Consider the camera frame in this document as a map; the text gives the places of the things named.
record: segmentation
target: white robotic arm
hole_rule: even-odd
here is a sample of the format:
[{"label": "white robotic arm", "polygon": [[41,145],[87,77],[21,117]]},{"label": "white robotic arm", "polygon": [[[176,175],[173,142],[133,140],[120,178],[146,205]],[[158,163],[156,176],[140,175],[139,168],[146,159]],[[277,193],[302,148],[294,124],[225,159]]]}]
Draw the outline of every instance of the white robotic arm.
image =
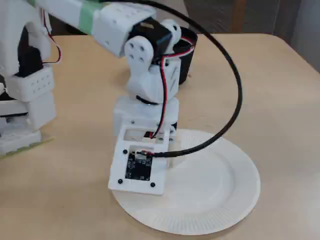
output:
[{"label": "white robotic arm", "polygon": [[[39,129],[56,117],[53,71],[50,65],[43,64],[50,55],[50,42],[42,9],[92,35],[116,57],[127,57],[131,70],[129,95],[120,97],[114,109],[114,133],[118,139],[109,188],[163,194],[167,161],[158,158],[152,163],[152,157],[136,153],[167,152],[175,139],[179,115],[175,95],[181,60],[168,58],[163,75],[159,64],[161,56],[174,53],[182,32],[174,20],[157,22],[156,11],[144,5],[0,0],[0,74],[5,78],[4,94],[8,98],[0,103],[0,154],[40,142]],[[28,46],[22,46],[24,28],[28,31]],[[164,102],[166,111],[160,122]],[[135,160],[143,162],[139,167],[145,169],[143,173],[132,171]]]}]

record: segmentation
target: black wire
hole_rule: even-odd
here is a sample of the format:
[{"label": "black wire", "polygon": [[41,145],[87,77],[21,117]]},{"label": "black wire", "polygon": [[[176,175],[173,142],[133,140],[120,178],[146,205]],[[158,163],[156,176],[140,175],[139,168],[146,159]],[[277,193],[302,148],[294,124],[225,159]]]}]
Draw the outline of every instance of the black wire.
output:
[{"label": "black wire", "polygon": [[145,4],[145,5],[148,5],[148,6],[152,6],[152,7],[164,10],[164,11],[170,13],[170,14],[173,14],[173,15],[177,16],[178,18],[184,20],[185,22],[190,24],[192,27],[197,29],[199,32],[204,34],[220,50],[220,52],[223,54],[223,56],[225,57],[225,59],[229,63],[229,65],[230,65],[230,67],[231,67],[231,69],[233,71],[233,74],[235,76],[236,83],[237,83],[237,88],[238,88],[238,99],[237,99],[236,108],[234,110],[234,113],[233,113],[231,119],[221,129],[221,131],[219,131],[215,136],[213,136],[212,138],[210,138],[209,140],[207,140],[206,142],[204,142],[204,143],[202,143],[202,144],[200,144],[198,146],[192,147],[190,149],[181,150],[181,151],[170,151],[170,152],[154,153],[154,157],[155,158],[175,158],[175,157],[180,157],[180,156],[184,156],[184,155],[189,155],[189,154],[196,153],[198,151],[201,151],[201,150],[205,149],[206,147],[210,146],[215,141],[217,141],[219,138],[221,138],[233,126],[233,124],[237,120],[237,118],[238,118],[238,116],[240,114],[241,107],[242,107],[242,102],[243,102],[242,81],[241,81],[241,77],[240,77],[239,71],[238,71],[238,69],[236,67],[236,64],[232,60],[231,56],[229,55],[227,50],[221,45],[221,43],[219,43],[207,30],[205,30],[200,24],[198,24],[194,20],[192,20],[189,17],[185,16],[181,12],[179,12],[177,10],[174,10],[174,9],[168,7],[168,6],[165,6],[165,5],[161,4],[161,3],[158,3],[158,2],[155,2],[155,1],[151,1],[151,0],[102,0],[101,2],[122,2],[122,3]]}]

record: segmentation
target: table surface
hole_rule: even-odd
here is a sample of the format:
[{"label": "table surface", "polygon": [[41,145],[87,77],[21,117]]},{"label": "table surface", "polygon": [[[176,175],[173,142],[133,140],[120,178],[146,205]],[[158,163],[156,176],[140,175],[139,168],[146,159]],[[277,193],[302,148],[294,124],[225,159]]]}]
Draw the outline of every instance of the table surface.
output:
[{"label": "table surface", "polygon": [[[217,38],[234,58],[244,87],[241,115],[225,137],[253,159],[261,176],[260,199],[249,217],[196,238],[162,233],[127,215],[108,180],[113,108],[126,94],[128,65],[88,36],[60,36],[63,61],[54,67],[58,117],[43,129],[55,140],[0,160],[1,239],[318,239],[320,75],[277,37]],[[179,128],[214,133],[234,111],[234,76],[203,36],[177,97]]]}]

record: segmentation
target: white paper plate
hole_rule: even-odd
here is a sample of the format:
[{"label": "white paper plate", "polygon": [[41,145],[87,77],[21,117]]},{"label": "white paper plate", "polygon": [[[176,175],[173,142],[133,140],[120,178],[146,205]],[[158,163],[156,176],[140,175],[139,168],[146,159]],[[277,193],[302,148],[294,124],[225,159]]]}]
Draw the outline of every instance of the white paper plate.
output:
[{"label": "white paper plate", "polygon": [[[179,130],[178,136],[181,148],[187,149],[212,135]],[[248,216],[257,204],[260,187],[251,159],[231,142],[220,139],[200,152],[173,160],[163,196],[113,194],[129,215],[150,228],[178,235],[206,235],[230,228]]]}]

